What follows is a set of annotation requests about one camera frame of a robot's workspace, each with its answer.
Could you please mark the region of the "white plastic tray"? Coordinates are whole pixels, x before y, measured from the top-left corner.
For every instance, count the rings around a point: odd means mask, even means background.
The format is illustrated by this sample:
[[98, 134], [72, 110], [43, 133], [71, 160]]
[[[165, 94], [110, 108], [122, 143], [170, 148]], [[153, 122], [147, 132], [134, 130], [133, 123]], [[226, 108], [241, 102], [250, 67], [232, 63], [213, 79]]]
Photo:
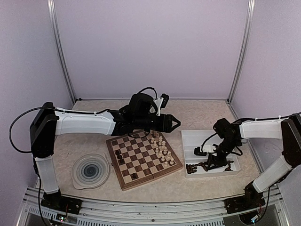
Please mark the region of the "white plastic tray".
[[200, 162], [206, 162], [209, 154], [213, 154], [216, 146], [222, 142], [222, 139], [220, 139], [218, 136], [214, 136], [209, 139], [203, 147], [203, 152], [206, 153], [205, 156], [198, 156], [194, 154], [194, 149], [198, 146], [201, 147], [205, 139], [214, 134], [213, 130], [182, 130], [181, 134], [186, 178], [206, 178], [236, 175], [241, 170], [238, 158], [234, 154], [229, 154], [227, 156], [227, 160], [230, 161], [230, 165], [211, 169], [209, 171], [205, 171], [203, 167], [198, 166]]

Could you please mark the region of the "wooden chess board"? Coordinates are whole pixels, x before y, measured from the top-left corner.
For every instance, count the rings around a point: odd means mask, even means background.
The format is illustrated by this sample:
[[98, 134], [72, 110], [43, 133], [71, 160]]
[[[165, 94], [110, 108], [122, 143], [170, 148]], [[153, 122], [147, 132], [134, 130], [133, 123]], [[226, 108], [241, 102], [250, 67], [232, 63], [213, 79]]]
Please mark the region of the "wooden chess board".
[[[183, 168], [182, 162], [164, 137], [164, 134], [161, 132], [159, 132], [159, 134], [162, 135], [164, 140], [167, 142], [167, 147], [171, 150], [172, 156], [176, 161], [176, 165], [161, 171], [150, 169], [145, 161], [149, 145], [149, 134], [145, 131], [136, 131], [130, 137], [124, 135], [106, 140], [111, 162], [122, 191], [142, 186], [156, 179], [160, 179], [177, 172]], [[122, 165], [119, 164], [120, 159], [117, 159], [115, 155], [116, 150], [120, 150], [122, 157], [125, 160], [125, 163]], [[132, 178], [132, 174], [134, 173], [137, 175], [136, 179]]]

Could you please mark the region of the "dark chess piece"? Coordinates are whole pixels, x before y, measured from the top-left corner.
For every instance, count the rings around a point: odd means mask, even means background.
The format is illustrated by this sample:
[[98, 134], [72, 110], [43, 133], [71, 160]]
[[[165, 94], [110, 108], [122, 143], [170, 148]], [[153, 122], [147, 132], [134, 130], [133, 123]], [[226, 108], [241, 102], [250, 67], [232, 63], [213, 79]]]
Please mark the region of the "dark chess piece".
[[120, 150], [116, 150], [115, 155], [116, 155], [117, 159], [122, 159], [123, 158]]

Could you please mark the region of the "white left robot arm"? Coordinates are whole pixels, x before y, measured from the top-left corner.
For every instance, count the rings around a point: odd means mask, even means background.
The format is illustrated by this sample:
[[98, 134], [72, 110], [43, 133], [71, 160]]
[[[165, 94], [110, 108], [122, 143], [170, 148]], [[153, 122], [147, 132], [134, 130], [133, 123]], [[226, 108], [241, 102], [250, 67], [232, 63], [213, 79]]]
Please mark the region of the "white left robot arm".
[[170, 133], [181, 122], [171, 114], [161, 113], [169, 96], [153, 98], [142, 92], [132, 95], [129, 103], [118, 110], [98, 112], [66, 110], [46, 102], [30, 125], [31, 153], [37, 165], [47, 201], [62, 209], [66, 199], [60, 195], [53, 162], [55, 137], [63, 134], [92, 133], [121, 136], [134, 130]]

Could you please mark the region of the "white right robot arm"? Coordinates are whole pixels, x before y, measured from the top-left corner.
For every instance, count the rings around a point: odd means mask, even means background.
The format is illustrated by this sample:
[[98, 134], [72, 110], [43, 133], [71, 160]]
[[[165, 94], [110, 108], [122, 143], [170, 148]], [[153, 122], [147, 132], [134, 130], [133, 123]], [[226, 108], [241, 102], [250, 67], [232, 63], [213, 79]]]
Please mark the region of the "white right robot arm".
[[252, 208], [259, 201], [258, 194], [284, 180], [301, 164], [300, 113], [266, 119], [242, 118], [234, 122], [222, 118], [214, 124], [213, 129], [222, 142], [208, 155], [206, 170], [226, 166], [227, 156], [239, 148], [243, 140], [254, 139], [257, 150], [265, 154], [271, 154], [272, 151], [279, 154], [279, 157], [273, 155], [274, 162], [245, 187], [245, 195], [240, 199], [245, 209]]

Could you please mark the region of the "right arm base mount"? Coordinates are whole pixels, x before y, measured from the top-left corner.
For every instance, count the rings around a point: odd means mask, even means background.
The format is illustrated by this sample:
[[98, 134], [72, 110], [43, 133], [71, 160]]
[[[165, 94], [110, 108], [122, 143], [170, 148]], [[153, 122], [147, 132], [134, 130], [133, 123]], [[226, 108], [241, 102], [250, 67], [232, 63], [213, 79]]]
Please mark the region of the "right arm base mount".
[[267, 201], [265, 201], [263, 197], [263, 192], [258, 192], [252, 183], [249, 183], [245, 187], [244, 191], [245, 193], [242, 196], [227, 198], [224, 201], [225, 208], [228, 214], [259, 208], [259, 210], [254, 210], [239, 215], [239, 219], [243, 224], [247, 226], [255, 225], [264, 217], [267, 211], [269, 205], [270, 187], [268, 188]]

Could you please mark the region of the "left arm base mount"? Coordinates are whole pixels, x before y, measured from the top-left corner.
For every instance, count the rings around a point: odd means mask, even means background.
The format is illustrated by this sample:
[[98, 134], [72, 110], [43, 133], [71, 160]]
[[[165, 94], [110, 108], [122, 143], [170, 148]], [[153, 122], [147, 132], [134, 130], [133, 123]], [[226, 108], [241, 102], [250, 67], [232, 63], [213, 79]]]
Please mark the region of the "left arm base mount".
[[61, 191], [58, 190], [58, 192], [52, 194], [44, 193], [41, 205], [52, 210], [78, 215], [81, 209], [82, 200], [63, 196]]

